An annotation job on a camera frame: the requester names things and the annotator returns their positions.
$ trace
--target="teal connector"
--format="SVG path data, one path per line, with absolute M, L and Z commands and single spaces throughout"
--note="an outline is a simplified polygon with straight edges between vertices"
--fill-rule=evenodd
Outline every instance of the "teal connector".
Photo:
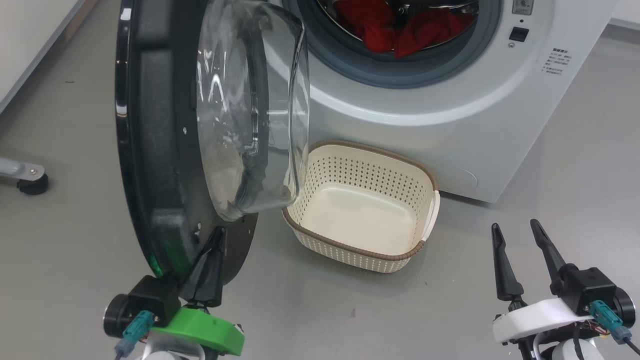
M 618 344 L 624 344 L 625 338 L 631 339 L 631 331 L 622 325 L 622 320 L 602 300 L 591 303 L 589 313 L 605 329 L 611 332 L 611 336 Z
M 142 339 L 153 325 L 154 315 L 147 310 L 140 311 L 122 333 L 122 339 L 115 347 L 116 358 L 129 356 L 138 340 Z

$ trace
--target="gray floor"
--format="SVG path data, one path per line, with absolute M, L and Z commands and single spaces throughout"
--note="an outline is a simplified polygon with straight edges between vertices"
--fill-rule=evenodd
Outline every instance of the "gray floor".
M 101 2 L 0 117 L 0 154 L 42 163 L 52 179 L 38 197 L 0 183 L 3 359 L 112 359 L 102 312 L 149 273 L 116 152 L 117 13 L 116 0 Z M 246 265 L 214 312 L 243 324 L 243 359 L 519 359 L 492 339 L 493 316 L 507 306 L 495 298 L 493 222 L 526 301 L 551 296 L 534 217 L 565 259 L 598 266 L 640 299 L 638 37 L 608 29 L 500 201 L 444 199 L 426 249 L 397 273 L 326 259 L 302 247 L 278 211 L 261 214 Z M 608 359 L 635 359 L 611 339 L 598 346 Z

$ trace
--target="basket handle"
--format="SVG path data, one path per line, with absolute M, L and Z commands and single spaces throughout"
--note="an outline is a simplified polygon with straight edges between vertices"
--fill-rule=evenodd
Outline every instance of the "basket handle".
M 422 233 L 422 241 L 427 241 L 427 238 L 431 235 L 431 230 L 433 230 L 433 226 L 438 218 L 438 211 L 440 211 L 440 192 L 435 190 L 433 201 L 431 201 L 431 205 L 429 206 L 424 232 Z

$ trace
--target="basket rim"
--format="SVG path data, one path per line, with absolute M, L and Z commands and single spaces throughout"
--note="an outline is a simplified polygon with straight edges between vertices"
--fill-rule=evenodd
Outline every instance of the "basket rim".
M 311 153 L 312 151 L 323 147 L 323 146 L 327 146 L 327 145 L 338 145 L 338 146 L 343 146 L 343 147 L 352 147 L 354 149 L 359 149 L 359 150 L 364 150 L 364 151 L 369 151 L 369 152 L 373 152 L 375 154 L 378 155 L 382 155 L 382 156 L 386 156 L 398 161 L 402 161 L 404 163 L 407 163 L 409 165 L 413 165 L 414 167 L 417 167 L 418 169 L 420 169 L 421 171 L 423 171 L 428 177 L 429 180 L 431 180 L 431 184 L 433 185 L 433 191 L 437 192 L 438 191 L 438 182 L 436 181 L 435 177 L 433 176 L 433 174 L 421 163 L 412 160 L 410 158 L 407 158 L 406 156 L 400 155 L 400 154 L 396 154 L 394 152 L 385 150 L 385 149 L 380 149 L 377 147 L 373 147 L 370 145 L 364 145 L 361 143 L 356 143 L 356 142 L 348 142 L 345 140 L 325 140 L 325 141 L 321 141 L 321 142 L 317 142 L 314 145 L 311 145 L 310 149 L 309 149 L 309 153 Z M 380 260 L 385 260 L 385 261 L 399 261 L 399 260 L 405 260 L 408 259 L 414 255 L 416 255 L 418 253 L 418 251 L 420 251 L 423 246 L 424 246 L 424 240 L 420 240 L 418 241 L 418 244 L 416 244 L 414 246 L 413 249 L 409 250 L 408 252 L 405 252 L 404 254 L 400 254 L 400 255 L 385 255 L 385 254 L 380 254 L 378 252 L 373 252 L 373 251 L 368 251 L 368 250 L 364 250 L 364 249 L 360 249 L 358 247 L 353 247 L 350 245 L 346 245 L 344 243 L 335 241 L 333 239 L 329 239 L 323 235 L 317 234 L 311 230 L 308 230 L 307 228 L 303 227 L 302 225 L 298 224 L 297 222 L 295 222 L 293 220 L 293 218 L 291 217 L 291 215 L 289 214 L 289 210 L 287 208 L 283 208 L 282 209 L 282 214 L 285 218 L 285 220 L 287 221 L 287 223 L 289 223 L 289 226 L 291 226 L 294 230 L 297 230 L 303 234 L 306 234 L 308 236 L 311 236 L 319 241 L 325 242 L 327 243 L 327 245 L 331 245 L 334 247 L 337 247 L 339 249 L 342 250 L 346 250 L 346 251 L 350 251 L 353 252 L 355 254 L 359 254 L 359 255 L 363 255 L 363 256 L 369 256 L 370 258 L 376 258 L 376 259 L 380 259 Z

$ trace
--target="basket bottom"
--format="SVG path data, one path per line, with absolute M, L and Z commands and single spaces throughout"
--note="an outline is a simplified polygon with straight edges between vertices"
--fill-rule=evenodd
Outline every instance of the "basket bottom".
M 325 184 L 308 205 L 301 225 L 359 249 L 401 255 L 412 248 L 414 211 L 384 195 L 344 184 Z

